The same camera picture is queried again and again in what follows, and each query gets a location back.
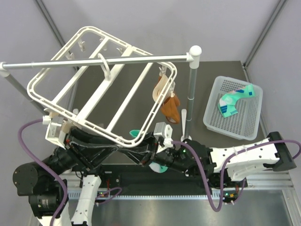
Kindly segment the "orange brown sock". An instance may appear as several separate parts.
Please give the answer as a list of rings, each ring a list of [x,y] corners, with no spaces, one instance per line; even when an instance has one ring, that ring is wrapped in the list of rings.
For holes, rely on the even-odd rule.
[[[170,96],[167,98],[162,107],[161,112],[165,115],[166,119],[173,124],[180,123],[180,115],[178,107],[180,106],[180,101],[177,95]]]

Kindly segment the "white square clip hanger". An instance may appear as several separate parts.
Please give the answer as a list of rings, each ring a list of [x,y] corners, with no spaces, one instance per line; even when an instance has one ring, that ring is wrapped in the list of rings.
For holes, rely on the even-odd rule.
[[[65,55],[71,47],[75,45],[77,41],[81,40],[81,37],[85,33],[94,33],[98,35],[102,41],[98,47],[93,51],[89,59],[86,60],[67,60],[61,61],[63,55]],[[105,58],[101,55],[101,50],[107,45],[108,42],[113,42],[124,48],[124,52],[119,58]],[[181,59],[181,56],[154,56],[151,53],[145,52],[137,47],[132,45],[96,28],[93,26],[85,26],[77,31],[77,33],[60,49],[59,52],[52,58],[50,62],[43,63],[30,63],[30,68],[40,68],[41,71],[34,76],[27,85],[27,93],[32,100],[42,104],[44,107],[50,111],[59,113],[60,115],[71,120],[76,126],[81,126],[86,128],[102,137],[109,139],[110,141],[127,148],[132,148],[138,146],[146,136],[146,132],[152,124],[156,114],[158,113],[161,105],[163,104],[164,99],[169,94],[171,87],[174,83],[174,80],[177,76],[177,68],[174,65],[174,61]],[[94,110],[96,105],[102,99],[104,94],[108,91],[110,86],[113,84],[121,70],[126,64],[136,64],[136,63],[146,63],[146,66],[135,84],[129,91],[128,95],[125,97],[121,106],[117,110],[117,113],[114,115],[113,119],[110,121],[107,128],[103,129],[90,121],[87,120],[88,116]],[[130,100],[140,87],[153,63],[158,63],[163,66],[164,69],[169,69],[171,74],[168,77],[168,82],[161,91],[159,98],[154,103],[152,109],[150,110],[144,124],[142,125],[139,135],[132,139],[127,140],[121,136],[112,133],[113,128],[115,127],[117,121],[120,119],[125,108],[128,106]],[[70,90],[70,88],[76,83],[76,81],[82,76],[89,66],[99,65],[104,73],[104,80],[98,86],[96,91],[92,94],[90,99],[83,106],[81,111],[78,114],[72,113],[63,107],[60,107],[57,103],[63,98],[63,96]],[[67,66],[78,66],[79,70],[75,75],[67,82],[63,89],[57,94],[53,100],[48,100],[45,97],[39,95],[35,91],[36,85],[38,85],[43,79],[44,76],[48,73],[51,68],[55,67],[67,67]]]

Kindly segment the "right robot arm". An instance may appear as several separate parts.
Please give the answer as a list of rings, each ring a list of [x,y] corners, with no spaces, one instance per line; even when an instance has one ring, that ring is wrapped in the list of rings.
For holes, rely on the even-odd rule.
[[[187,177],[201,176],[218,187],[231,186],[247,176],[271,169],[286,171],[296,168],[286,143],[277,132],[259,142],[226,148],[206,147],[195,140],[182,142],[171,139],[170,133],[149,133],[135,147],[120,147],[119,152],[136,164],[152,165],[178,171]]]

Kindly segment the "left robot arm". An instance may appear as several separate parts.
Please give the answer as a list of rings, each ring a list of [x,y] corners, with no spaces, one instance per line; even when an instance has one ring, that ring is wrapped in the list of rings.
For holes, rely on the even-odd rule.
[[[103,137],[71,129],[63,136],[62,145],[40,160],[26,146],[23,131],[20,128],[18,141],[33,161],[20,165],[13,174],[18,196],[28,197],[34,216],[43,226],[90,226],[98,189],[107,180],[101,163],[119,146]],[[82,187],[71,217],[68,182],[60,175],[76,166],[82,173]]]

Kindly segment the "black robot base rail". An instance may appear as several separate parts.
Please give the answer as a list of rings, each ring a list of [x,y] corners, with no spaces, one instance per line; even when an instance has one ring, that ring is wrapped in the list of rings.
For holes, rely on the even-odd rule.
[[[150,167],[133,164],[107,164],[102,166],[100,188],[121,187],[123,196],[205,195],[199,173],[194,177],[168,169],[156,173]]]

